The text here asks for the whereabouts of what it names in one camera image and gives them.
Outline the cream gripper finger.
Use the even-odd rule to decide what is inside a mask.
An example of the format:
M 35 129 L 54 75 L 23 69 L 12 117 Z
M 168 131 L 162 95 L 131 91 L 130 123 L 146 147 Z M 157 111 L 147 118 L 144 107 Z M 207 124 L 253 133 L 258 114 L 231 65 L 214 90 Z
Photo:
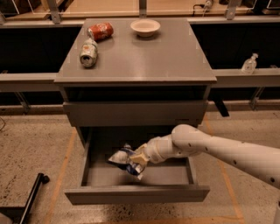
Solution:
M 145 154 L 145 150 L 147 149 L 147 144 L 144 143 L 140 147 L 138 147 L 129 158 L 136 164 L 139 164 L 142 169 L 144 169 L 147 164 L 150 162 L 150 158 Z

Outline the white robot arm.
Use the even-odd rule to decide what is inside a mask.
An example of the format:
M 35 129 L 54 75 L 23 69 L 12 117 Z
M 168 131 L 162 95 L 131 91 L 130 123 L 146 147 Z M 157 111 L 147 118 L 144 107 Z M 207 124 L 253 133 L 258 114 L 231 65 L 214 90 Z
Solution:
M 208 135 L 193 126 L 180 124 L 170 135 L 152 138 L 129 156 L 142 173 L 149 162 L 187 158 L 207 153 L 261 181 L 280 188 L 280 150 L 269 146 Z

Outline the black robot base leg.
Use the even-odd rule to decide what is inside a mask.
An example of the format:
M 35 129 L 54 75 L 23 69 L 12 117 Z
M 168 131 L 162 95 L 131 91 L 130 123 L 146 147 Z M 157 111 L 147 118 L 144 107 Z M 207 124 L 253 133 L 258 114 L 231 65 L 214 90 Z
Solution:
M 1 206 L 0 224 L 27 224 L 33 202 L 36 199 L 40 186 L 49 181 L 50 179 L 47 175 L 39 173 L 24 206 Z

